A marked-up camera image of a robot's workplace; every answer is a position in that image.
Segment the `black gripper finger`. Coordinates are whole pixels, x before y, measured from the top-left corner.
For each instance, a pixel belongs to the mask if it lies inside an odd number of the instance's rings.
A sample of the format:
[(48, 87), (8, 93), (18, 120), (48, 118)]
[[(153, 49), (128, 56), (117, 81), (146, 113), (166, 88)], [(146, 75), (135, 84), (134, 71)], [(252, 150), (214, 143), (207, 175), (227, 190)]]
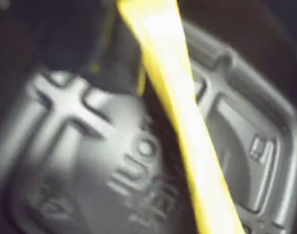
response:
[(114, 0), (31, 0), (30, 24), (41, 65), (76, 74), (114, 94), (136, 95), (140, 45)]

